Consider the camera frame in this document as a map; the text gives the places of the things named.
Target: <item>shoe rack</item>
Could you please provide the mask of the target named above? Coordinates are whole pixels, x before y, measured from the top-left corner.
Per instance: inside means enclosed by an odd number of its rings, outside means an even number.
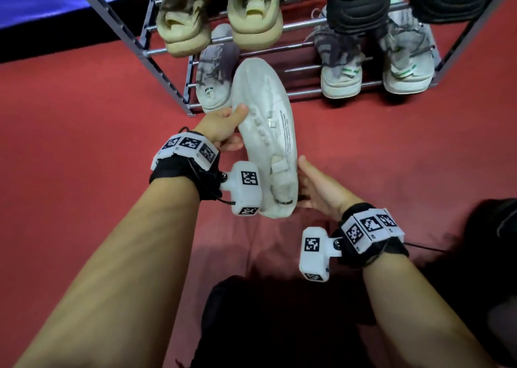
[[[151,72],[151,74],[158,80],[158,82],[164,87],[165,91],[167,91],[174,101],[180,106],[182,110],[188,116],[194,116],[195,113],[202,112],[201,105],[199,103],[191,103],[191,93],[195,89],[195,82],[193,79],[193,72],[195,66],[197,66],[197,57],[190,56],[188,66],[187,66],[187,76],[185,79],[185,84],[183,86],[183,93],[181,92],[181,87],[176,87],[172,84],[171,80],[164,74],[161,68],[156,64],[154,59],[152,58],[154,55],[160,53],[167,53],[165,48],[160,49],[150,49],[149,41],[151,39],[152,32],[156,31],[155,18],[158,12],[159,5],[161,0],[149,0],[147,5],[147,12],[145,15],[144,25],[142,27],[142,31],[140,33],[139,38],[137,38],[128,27],[121,21],[118,15],[113,11],[111,6],[106,2],[106,0],[86,0],[94,10],[101,16],[102,19],[111,27],[111,29],[120,37],[120,39],[126,44],[126,46],[138,57],[138,59],[142,62],[144,67]],[[309,1],[309,0],[284,0],[284,5]],[[449,71],[450,67],[456,62],[457,58],[461,55],[461,53],[465,50],[465,48],[469,45],[469,43],[475,38],[475,36],[479,33],[482,26],[488,21],[490,15],[495,11],[495,9],[503,2],[504,0],[489,0],[487,6],[483,13],[476,19],[471,20],[466,26],[465,30],[460,34],[454,45],[451,49],[441,57],[438,53],[438,49],[433,49],[433,58],[435,63],[435,74],[433,80],[430,84],[430,87],[436,86],[442,77],[445,75],[447,71]],[[404,8],[408,8],[408,2],[402,2],[393,4],[390,6],[390,11],[398,11]],[[215,18],[211,18],[211,20],[225,18],[227,16],[226,11],[220,12]],[[305,29],[309,27],[314,27],[316,25],[322,25],[326,23],[326,18],[316,18],[309,19],[301,22],[293,22],[287,23],[283,27],[283,32],[289,32],[299,29]],[[226,41],[231,41],[232,37],[219,37],[212,38],[212,44],[224,43]],[[261,51],[253,51],[242,53],[241,57],[251,57],[258,56],[262,54],[272,53],[272,52],[282,52],[282,51],[290,51],[299,48],[308,48],[313,47],[314,43],[312,41],[300,42],[297,44],[284,45],[281,47],[272,47],[269,49],[261,50]],[[285,73],[294,73],[301,71],[316,71],[321,68],[321,65],[309,65],[302,67],[293,67],[287,70],[284,70]],[[362,89],[371,88],[374,86],[382,85],[382,81],[370,81],[363,82]],[[307,97],[315,97],[321,96],[321,88],[312,88],[305,89],[295,92],[288,92],[289,99],[291,101],[296,98],[307,98]]]

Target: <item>hand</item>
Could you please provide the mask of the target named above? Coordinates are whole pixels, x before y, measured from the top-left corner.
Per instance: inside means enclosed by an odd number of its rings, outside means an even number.
[[[343,213],[351,206],[364,201],[330,176],[320,172],[307,161],[305,156],[298,159],[298,181],[301,197],[296,207],[316,209],[335,221],[341,221]]]
[[[242,149],[244,142],[235,133],[235,128],[248,115],[249,109],[243,103],[232,113],[231,108],[209,112],[201,119],[194,131],[203,134],[222,152]]]

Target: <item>red carpet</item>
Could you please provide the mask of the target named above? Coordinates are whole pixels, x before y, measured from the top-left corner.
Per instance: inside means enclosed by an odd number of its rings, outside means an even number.
[[[515,16],[517,0],[507,0],[443,82],[403,105],[387,105],[380,89],[342,108],[293,103],[298,154],[389,208],[408,241],[447,247],[444,236],[477,201],[517,196]],[[458,29],[435,29],[442,54]],[[183,82],[183,61],[159,61]],[[121,42],[4,64],[0,78],[0,366],[8,367],[144,191],[158,147],[201,117],[186,117]],[[245,156],[225,155],[221,168]],[[237,218],[204,202],[165,366],[189,363],[216,282],[252,268],[299,277],[301,232],[322,219]]]

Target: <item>forearm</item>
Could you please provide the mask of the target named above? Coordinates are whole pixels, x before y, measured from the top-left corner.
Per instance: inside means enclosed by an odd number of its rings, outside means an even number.
[[[364,269],[379,326],[415,367],[495,367],[451,307],[404,255],[382,254]]]
[[[88,260],[17,366],[161,366],[198,208],[189,179],[155,180]]]

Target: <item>metal shoe rack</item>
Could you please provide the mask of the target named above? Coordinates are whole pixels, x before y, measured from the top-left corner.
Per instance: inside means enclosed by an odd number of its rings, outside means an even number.
[[[284,5],[293,4],[298,2],[303,2],[307,0],[284,0]],[[474,37],[479,33],[482,26],[486,23],[490,15],[495,11],[495,9],[503,2],[504,0],[490,0],[488,5],[486,6],[484,12],[481,16],[475,20],[469,22],[466,26],[465,30],[458,37],[452,48],[446,53],[446,55],[441,58],[437,48],[435,48],[433,53],[433,58],[435,62],[435,75],[433,77],[433,81],[431,82],[431,86],[436,86],[439,83],[440,79],[444,76],[444,74],[449,70],[449,68],[455,63],[457,58],[461,55],[461,53],[465,50],[467,45],[474,39]],[[185,80],[185,85],[183,89],[183,94],[178,90],[177,87],[172,84],[169,78],[163,73],[160,67],[156,64],[154,59],[152,58],[154,55],[160,53],[167,53],[165,48],[160,49],[149,49],[149,42],[151,40],[152,32],[156,31],[155,18],[158,12],[159,5],[161,0],[149,0],[149,4],[147,5],[147,12],[145,15],[144,25],[142,27],[142,32],[140,37],[137,38],[128,27],[121,21],[118,15],[113,11],[111,6],[106,2],[106,0],[87,0],[87,2],[94,8],[94,10],[104,19],[104,21],[111,27],[111,29],[120,37],[120,39],[127,45],[127,47],[139,58],[142,64],[151,72],[151,74],[158,80],[158,82],[165,88],[165,90],[172,96],[174,101],[178,103],[178,105],[184,110],[184,112],[188,116],[194,116],[195,113],[201,112],[201,105],[199,103],[190,103],[191,100],[191,91],[195,88],[195,83],[192,83],[193,78],[193,69],[198,64],[197,57],[190,56],[188,67],[187,67],[187,77]],[[393,4],[390,6],[390,11],[398,11],[404,8],[409,7],[408,2],[402,2]],[[226,11],[220,12],[216,18],[212,19],[221,19],[227,16]],[[316,25],[322,25],[326,23],[325,18],[317,18],[311,19],[301,22],[293,22],[284,25],[283,31],[289,32],[299,29],[305,29],[307,27],[314,27]],[[219,37],[213,38],[212,44],[224,43],[226,41],[231,41],[231,37]],[[281,47],[273,47],[269,49],[265,49],[262,51],[254,51],[254,52],[246,52],[242,53],[241,57],[251,57],[262,55],[265,53],[271,52],[282,52],[289,51],[298,48],[307,48],[313,47],[314,43],[312,41],[307,41],[304,43],[298,44],[290,44]],[[296,67],[285,70],[284,72],[300,72],[300,71],[309,71],[309,70],[318,70],[321,68],[321,65],[310,65],[304,67]],[[382,81],[370,81],[363,82],[362,89],[370,88],[373,86],[379,86],[382,84]],[[294,99],[297,97],[307,97],[321,94],[321,88],[315,89],[307,89],[295,92],[288,92],[288,96],[290,99]]]

